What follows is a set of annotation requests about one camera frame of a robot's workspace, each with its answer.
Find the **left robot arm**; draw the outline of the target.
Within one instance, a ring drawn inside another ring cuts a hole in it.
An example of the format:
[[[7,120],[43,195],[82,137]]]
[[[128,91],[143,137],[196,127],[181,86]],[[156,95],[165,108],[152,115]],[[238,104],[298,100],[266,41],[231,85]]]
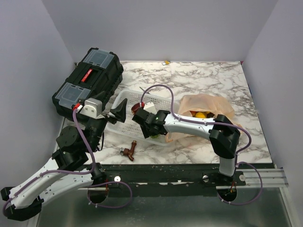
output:
[[[58,149],[35,174],[15,187],[4,187],[3,215],[16,221],[28,220],[41,212],[52,199],[81,187],[107,186],[104,168],[94,152],[102,146],[107,123],[125,122],[127,99],[110,114],[99,110],[101,102],[89,98],[77,103],[72,111],[73,126],[62,129],[56,139]]]

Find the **orange translucent plastic bag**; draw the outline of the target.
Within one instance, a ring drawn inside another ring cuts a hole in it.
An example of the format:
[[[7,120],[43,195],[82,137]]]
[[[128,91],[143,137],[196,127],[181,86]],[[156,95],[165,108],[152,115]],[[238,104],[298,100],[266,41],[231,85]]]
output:
[[[235,110],[230,102],[222,96],[211,96],[207,94],[184,95],[180,100],[177,110],[173,108],[177,115],[192,117],[192,112],[212,113],[216,117],[218,114],[225,115],[233,124],[241,127],[235,121]]]

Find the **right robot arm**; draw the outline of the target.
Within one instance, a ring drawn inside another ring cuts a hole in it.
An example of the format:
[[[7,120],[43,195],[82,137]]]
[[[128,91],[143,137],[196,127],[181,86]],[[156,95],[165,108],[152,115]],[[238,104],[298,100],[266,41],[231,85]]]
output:
[[[132,120],[140,125],[145,138],[183,133],[210,141],[220,160],[218,181],[229,185],[235,180],[236,149],[241,134],[238,126],[232,124],[226,116],[219,114],[215,118],[196,119],[165,110],[155,114],[139,108]]]

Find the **red fake apple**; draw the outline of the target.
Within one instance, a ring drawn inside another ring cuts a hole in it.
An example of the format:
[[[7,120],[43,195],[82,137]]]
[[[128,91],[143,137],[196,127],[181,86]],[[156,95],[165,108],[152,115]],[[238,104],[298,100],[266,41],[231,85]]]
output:
[[[132,114],[135,115],[136,112],[138,111],[138,109],[140,109],[140,108],[141,108],[140,103],[134,104],[134,105],[132,106],[132,108],[131,108]]]

